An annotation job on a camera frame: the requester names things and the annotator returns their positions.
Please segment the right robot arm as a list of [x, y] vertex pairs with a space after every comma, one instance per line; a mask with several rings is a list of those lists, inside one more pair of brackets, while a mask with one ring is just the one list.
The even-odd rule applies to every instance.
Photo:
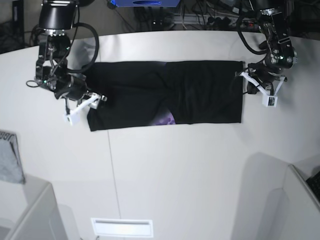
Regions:
[[[72, 117], [85, 107], [97, 109], [107, 97], [91, 90], [84, 73], [95, 63], [100, 50], [97, 31], [89, 24], [80, 21], [80, 8], [90, 5], [90, 0], [44, 0], [41, 5], [38, 26], [42, 30], [39, 41], [38, 59], [35, 64], [35, 77], [26, 81], [30, 88], [43, 88], [64, 99], [65, 115]], [[80, 69], [68, 68], [68, 60], [74, 39], [67, 30], [78, 28], [89, 30], [95, 40], [91, 61]]]

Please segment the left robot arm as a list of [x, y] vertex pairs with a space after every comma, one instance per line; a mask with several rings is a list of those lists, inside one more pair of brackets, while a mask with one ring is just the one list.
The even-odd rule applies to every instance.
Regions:
[[[249, 82], [248, 94], [256, 94], [261, 88], [271, 96], [275, 94], [273, 82], [285, 80], [282, 75], [285, 69], [290, 69], [297, 62], [297, 52], [289, 37], [285, 20], [285, 2], [283, 0], [250, 0], [251, 10], [242, 13], [236, 22], [236, 31], [244, 46], [255, 55], [263, 55], [256, 63], [249, 63], [243, 71], [257, 82]], [[241, 25], [245, 18], [257, 21], [259, 31], [264, 34], [265, 41], [259, 44], [259, 51], [247, 43]]]

